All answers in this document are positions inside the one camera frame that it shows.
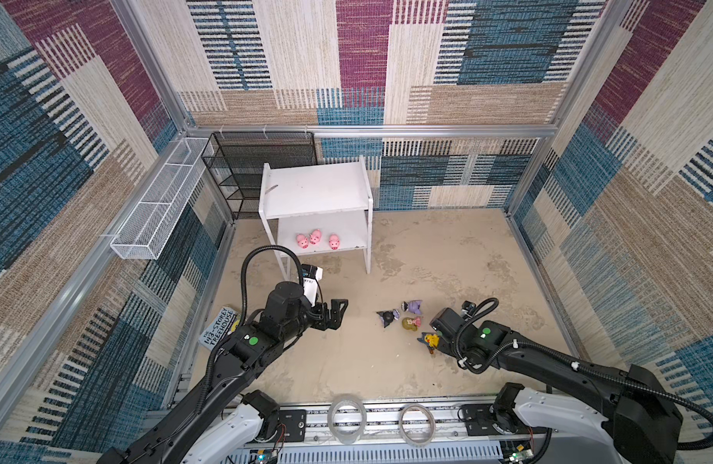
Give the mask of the clear tape roll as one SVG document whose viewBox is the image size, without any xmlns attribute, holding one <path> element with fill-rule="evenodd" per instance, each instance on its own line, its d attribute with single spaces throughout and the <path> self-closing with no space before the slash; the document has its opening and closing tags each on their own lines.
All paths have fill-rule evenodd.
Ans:
<svg viewBox="0 0 713 464">
<path fill-rule="evenodd" d="M 424 448 L 436 436 L 437 423 L 433 414 L 423 405 L 410 403 L 398 415 L 398 433 L 402 440 L 414 448 Z"/>
<path fill-rule="evenodd" d="M 327 415 L 331 436 L 342 445 L 354 445 L 362 438 L 367 425 L 364 403 L 352 394 L 333 398 Z"/>
</svg>

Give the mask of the clear tape roll left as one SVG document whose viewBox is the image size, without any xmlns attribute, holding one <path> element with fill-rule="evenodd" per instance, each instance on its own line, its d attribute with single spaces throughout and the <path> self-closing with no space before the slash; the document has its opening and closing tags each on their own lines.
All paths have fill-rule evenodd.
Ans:
<svg viewBox="0 0 713 464">
<path fill-rule="evenodd" d="M 364 403 L 352 394 L 333 398 L 327 415 L 331 436 L 342 445 L 354 445 L 362 438 L 367 425 Z"/>
</svg>

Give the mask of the olive green figure toy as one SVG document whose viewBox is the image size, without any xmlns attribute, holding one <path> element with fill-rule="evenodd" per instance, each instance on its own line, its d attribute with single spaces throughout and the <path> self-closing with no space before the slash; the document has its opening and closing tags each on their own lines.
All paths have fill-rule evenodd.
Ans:
<svg viewBox="0 0 713 464">
<path fill-rule="evenodd" d="M 420 317 L 406 317 L 401 321 L 401 326 L 407 331 L 417 332 L 421 327 L 422 321 Z"/>
</svg>

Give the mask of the white two-tier shelf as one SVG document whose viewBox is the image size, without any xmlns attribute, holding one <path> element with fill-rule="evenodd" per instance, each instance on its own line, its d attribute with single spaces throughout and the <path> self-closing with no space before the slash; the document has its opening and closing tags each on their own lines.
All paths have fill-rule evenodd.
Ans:
<svg viewBox="0 0 713 464">
<path fill-rule="evenodd" d="M 335 252 L 361 251 L 371 272 L 374 198 L 365 158 L 279 169 L 265 164 L 258 214 L 273 245 L 300 256 L 332 253 L 329 236 L 336 234 L 341 247 Z M 301 249 L 297 235 L 309 238 L 315 229 L 322 241 Z"/>
</svg>

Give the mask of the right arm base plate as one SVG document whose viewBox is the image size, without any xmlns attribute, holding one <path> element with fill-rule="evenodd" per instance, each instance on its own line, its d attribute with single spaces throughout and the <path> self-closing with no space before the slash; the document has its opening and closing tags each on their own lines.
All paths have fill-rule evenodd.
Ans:
<svg viewBox="0 0 713 464">
<path fill-rule="evenodd" d="M 545 427 L 530 428 L 516 414 L 507 409 L 496 410 L 492 403 L 470 403 L 458 410 L 458 419 L 464 423 L 469 436 L 544 435 Z"/>
</svg>

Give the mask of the colourful children's book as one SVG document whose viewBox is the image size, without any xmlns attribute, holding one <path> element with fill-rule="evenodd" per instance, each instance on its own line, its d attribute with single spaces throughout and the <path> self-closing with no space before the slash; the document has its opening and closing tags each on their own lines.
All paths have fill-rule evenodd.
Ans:
<svg viewBox="0 0 713 464">
<path fill-rule="evenodd" d="M 217 317 L 200 334 L 198 343 L 208 350 L 213 350 L 227 334 L 237 328 L 239 322 L 240 315 L 236 309 L 223 307 Z"/>
</svg>

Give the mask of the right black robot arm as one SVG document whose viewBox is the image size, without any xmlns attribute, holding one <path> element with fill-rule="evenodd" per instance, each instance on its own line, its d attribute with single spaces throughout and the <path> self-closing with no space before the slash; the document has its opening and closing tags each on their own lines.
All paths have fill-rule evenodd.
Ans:
<svg viewBox="0 0 713 464">
<path fill-rule="evenodd" d="M 490 368 L 539 381 L 556 394 L 542 394 L 518 383 L 501 389 L 494 410 L 503 425 L 524 423 L 587 437 L 612 447 L 630 463 L 672 463 L 678 452 L 713 448 L 713 413 L 667 392 L 640 365 L 627 370 L 585 362 L 489 320 L 499 305 L 489 298 L 450 307 L 430 322 L 440 352 L 464 371 Z"/>
</svg>

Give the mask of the purple figure toy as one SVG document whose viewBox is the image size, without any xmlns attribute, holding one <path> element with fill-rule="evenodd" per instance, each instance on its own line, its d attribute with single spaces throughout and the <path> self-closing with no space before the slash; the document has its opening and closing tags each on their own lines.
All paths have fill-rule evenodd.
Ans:
<svg viewBox="0 0 713 464">
<path fill-rule="evenodd" d="M 422 300 L 404 301 L 401 305 L 401 309 L 403 312 L 411 313 L 416 316 L 422 316 L 421 305 Z"/>
</svg>

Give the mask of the black purple bat toy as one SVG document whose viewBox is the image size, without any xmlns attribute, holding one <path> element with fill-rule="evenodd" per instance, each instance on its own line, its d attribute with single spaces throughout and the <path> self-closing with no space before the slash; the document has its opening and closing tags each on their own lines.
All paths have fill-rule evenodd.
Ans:
<svg viewBox="0 0 713 464">
<path fill-rule="evenodd" d="M 384 328 L 391 326 L 392 323 L 400 319 L 400 313 L 395 309 L 377 311 L 377 315 L 379 316 L 381 324 Z"/>
</svg>

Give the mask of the yellow blue pokemon toy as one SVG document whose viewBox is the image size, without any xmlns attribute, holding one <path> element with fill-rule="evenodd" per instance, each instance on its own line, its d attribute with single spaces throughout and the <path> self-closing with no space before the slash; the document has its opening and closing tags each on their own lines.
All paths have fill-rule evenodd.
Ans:
<svg viewBox="0 0 713 464">
<path fill-rule="evenodd" d="M 431 356 L 434 356 L 439 351 L 441 337 L 438 334 L 422 333 L 418 341 L 428 349 Z"/>
</svg>

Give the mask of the clear tape roll right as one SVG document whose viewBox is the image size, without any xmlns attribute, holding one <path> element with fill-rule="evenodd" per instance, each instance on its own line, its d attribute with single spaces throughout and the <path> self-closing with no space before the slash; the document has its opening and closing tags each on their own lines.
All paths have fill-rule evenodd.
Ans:
<svg viewBox="0 0 713 464">
<path fill-rule="evenodd" d="M 414 448 L 424 448 L 436 436 L 437 423 L 433 414 L 423 405 L 410 403 L 398 415 L 398 433 L 402 440 Z"/>
</svg>

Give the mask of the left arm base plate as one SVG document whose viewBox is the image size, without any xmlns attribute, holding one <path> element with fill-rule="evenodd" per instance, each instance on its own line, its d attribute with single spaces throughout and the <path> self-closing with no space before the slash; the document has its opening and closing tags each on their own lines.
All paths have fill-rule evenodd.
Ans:
<svg viewBox="0 0 713 464">
<path fill-rule="evenodd" d="M 262 443 L 302 443 L 305 440 L 307 411 L 284 409 L 266 417 L 256 440 Z"/>
</svg>

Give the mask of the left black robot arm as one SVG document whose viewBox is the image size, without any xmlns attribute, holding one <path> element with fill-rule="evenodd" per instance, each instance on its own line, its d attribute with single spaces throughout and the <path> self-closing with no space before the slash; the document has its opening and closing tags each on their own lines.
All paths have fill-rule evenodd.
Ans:
<svg viewBox="0 0 713 464">
<path fill-rule="evenodd" d="M 349 302 L 319 301 L 306 294 L 304 269 L 294 251 L 272 245 L 296 265 L 294 281 L 279 282 L 263 309 L 244 312 L 238 328 L 223 336 L 203 378 L 177 406 L 124 450 L 112 448 L 102 463 L 219 463 L 231 450 L 275 429 L 277 405 L 262 392 L 244 397 L 242 411 L 221 423 L 224 409 L 309 329 L 340 328 Z"/>
</svg>

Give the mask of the pink pig toy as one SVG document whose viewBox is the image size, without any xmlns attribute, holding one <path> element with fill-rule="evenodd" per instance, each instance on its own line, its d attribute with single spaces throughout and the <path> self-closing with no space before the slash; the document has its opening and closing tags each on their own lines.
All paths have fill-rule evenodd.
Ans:
<svg viewBox="0 0 713 464">
<path fill-rule="evenodd" d="M 331 234 L 331 236 L 329 236 L 329 247 L 330 247 L 333 251 L 337 251 L 338 249 L 340 249 L 340 247 L 341 247 L 341 241 L 340 241 L 340 238 L 339 238 L 338 235 L 336 235 L 336 234 Z"/>
<path fill-rule="evenodd" d="M 311 245 L 318 245 L 322 241 L 322 231 L 320 229 L 313 230 L 309 235 L 309 243 Z"/>
<path fill-rule="evenodd" d="M 301 249 L 307 249 L 310 245 L 309 238 L 304 234 L 298 234 L 296 237 L 296 241 Z"/>
</svg>

